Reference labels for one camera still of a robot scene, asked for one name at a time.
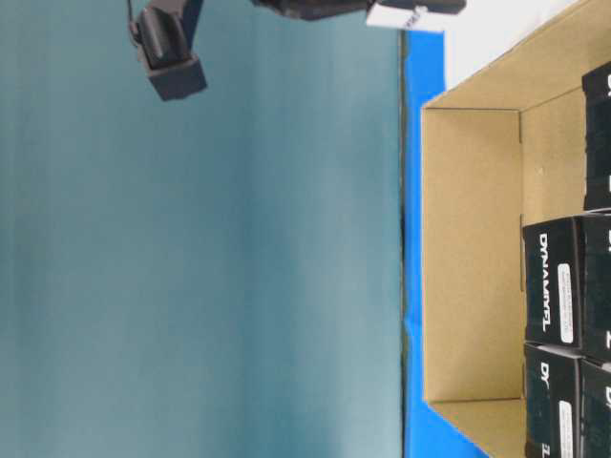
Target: teal wall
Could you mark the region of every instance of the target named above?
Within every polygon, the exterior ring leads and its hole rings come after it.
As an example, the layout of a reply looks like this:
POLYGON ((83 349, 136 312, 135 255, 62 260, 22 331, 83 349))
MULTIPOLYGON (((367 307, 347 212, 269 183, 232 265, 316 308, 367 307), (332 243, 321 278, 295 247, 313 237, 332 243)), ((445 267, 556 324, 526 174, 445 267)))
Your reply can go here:
POLYGON ((0 7, 0 456, 398 457, 396 33, 209 0, 161 104, 122 1, 0 7))

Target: black box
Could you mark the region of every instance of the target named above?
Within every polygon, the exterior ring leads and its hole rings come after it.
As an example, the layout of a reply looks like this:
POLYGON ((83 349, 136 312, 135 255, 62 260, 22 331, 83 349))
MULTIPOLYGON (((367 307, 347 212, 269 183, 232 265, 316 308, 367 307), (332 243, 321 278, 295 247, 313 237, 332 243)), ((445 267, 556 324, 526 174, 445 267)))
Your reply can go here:
POLYGON ((611 362, 611 217, 583 218, 585 301, 583 353, 611 362))
POLYGON ((523 230, 526 341, 581 348, 584 238, 582 217, 523 230))
POLYGON ((578 457, 580 356, 575 350, 524 345, 526 457, 578 457))
POLYGON ((581 362, 583 458, 611 457, 611 371, 581 362))
POLYGON ((611 63, 583 77, 586 98, 585 210, 611 208, 611 63))

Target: cable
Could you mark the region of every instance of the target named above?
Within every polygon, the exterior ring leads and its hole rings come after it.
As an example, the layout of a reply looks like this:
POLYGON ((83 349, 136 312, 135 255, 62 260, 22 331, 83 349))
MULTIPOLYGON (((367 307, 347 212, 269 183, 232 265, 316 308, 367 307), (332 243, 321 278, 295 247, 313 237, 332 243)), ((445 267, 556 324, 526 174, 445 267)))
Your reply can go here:
POLYGON ((132 7, 132 0, 127 0, 127 20, 130 23, 134 22, 134 8, 132 7))
POLYGON ((137 24, 134 22, 134 7, 132 0, 127 0, 127 31, 130 34, 130 41, 137 48, 140 43, 140 36, 137 29, 137 24))

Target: white label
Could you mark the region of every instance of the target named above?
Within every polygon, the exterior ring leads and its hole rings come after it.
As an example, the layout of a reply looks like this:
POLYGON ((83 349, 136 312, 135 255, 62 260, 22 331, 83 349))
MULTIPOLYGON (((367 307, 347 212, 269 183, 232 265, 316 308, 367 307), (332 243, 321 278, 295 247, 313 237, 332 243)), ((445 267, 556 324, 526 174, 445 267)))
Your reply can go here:
POLYGON ((565 344, 573 343, 573 289, 571 267, 558 265, 558 296, 560 304, 560 338, 565 344))
POLYGON ((430 12, 426 7, 408 10, 374 3, 368 11, 367 25, 407 31, 444 31, 455 17, 454 14, 430 12))
POLYGON ((573 458, 573 408, 566 401, 560 401, 560 457, 573 458))

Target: cardboard box flap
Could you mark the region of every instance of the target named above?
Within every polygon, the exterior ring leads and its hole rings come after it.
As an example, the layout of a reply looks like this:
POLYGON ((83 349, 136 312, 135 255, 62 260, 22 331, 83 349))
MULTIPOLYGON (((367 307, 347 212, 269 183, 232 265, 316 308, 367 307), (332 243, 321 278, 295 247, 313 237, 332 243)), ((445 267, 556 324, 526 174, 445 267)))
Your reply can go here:
POLYGON ((426 110, 422 137, 426 398, 518 398, 519 115, 426 110))
POLYGON ((489 456, 524 456, 526 407, 523 400, 441 403, 432 408, 489 456))
POLYGON ((610 18, 608 0, 581 0, 429 107, 524 111, 579 89, 611 60, 610 18))

